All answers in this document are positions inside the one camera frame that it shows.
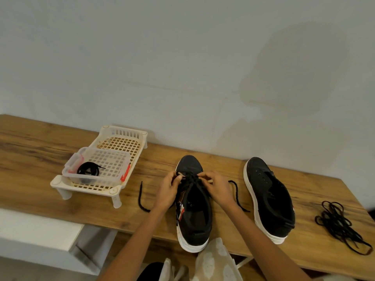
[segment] forearm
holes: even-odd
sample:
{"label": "forearm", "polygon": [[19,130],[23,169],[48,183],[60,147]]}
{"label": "forearm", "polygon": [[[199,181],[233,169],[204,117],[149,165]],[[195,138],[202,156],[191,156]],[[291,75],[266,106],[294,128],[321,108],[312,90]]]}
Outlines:
{"label": "forearm", "polygon": [[152,209],[147,218],[139,225],[131,239],[97,281],[134,281],[146,255],[153,232],[164,213]]}
{"label": "forearm", "polygon": [[243,213],[236,203],[223,208],[268,281],[311,279]]}

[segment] white cabinet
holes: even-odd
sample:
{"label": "white cabinet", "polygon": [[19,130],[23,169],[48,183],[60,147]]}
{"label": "white cabinet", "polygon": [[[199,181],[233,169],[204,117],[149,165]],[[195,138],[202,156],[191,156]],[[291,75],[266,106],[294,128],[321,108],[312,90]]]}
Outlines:
{"label": "white cabinet", "polygon": [[0,256],[98,275],[115,230],[0,208]]}

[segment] person's left hand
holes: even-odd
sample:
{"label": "person's left hand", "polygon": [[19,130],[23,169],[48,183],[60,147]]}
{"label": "person's left hand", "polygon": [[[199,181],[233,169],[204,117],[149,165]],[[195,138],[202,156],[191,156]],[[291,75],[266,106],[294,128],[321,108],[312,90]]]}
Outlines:
{"label": "person's left hand", "polygon": [[181,183],[183,176],[180,174],[174,180],[172,179],[176,172],[169,172],[160,183],[153,209],[158,209],[165,213],[176,199],[177,188]]}

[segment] beige pants with white spots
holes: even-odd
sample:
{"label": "beige pants with white spots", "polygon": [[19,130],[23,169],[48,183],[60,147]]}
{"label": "beige pants with white spots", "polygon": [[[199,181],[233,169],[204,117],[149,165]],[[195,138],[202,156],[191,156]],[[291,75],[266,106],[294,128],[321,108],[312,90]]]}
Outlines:
{"label": "beige pants with white spots", "polygon": [[[242,281],[234,260],[221,238],[209,242],[195,260],[195,275],[192,281]],[[166,259],[159,281],[189,281],[189,270],[182,266],[174,275],[171,261]]]}

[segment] sneaker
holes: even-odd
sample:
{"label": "sneaker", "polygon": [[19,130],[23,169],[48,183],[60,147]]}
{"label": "sneaker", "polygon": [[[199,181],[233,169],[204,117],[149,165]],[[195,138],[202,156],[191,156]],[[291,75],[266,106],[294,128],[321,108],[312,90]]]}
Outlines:
{"label": "sneaker", "polygon": [[176,167],[183,174],[176,196],[177,237],[181,247],[190,252],[202,251],[212,229],[210,197],[197,174],[203,168],[192,155],[184,156]]}
{"label": "sneaker", "polygon": [[257,157],[246,162],[243,179],[253,199],[255,224],[275,244],[282,244],[296,222],[287,188]]}

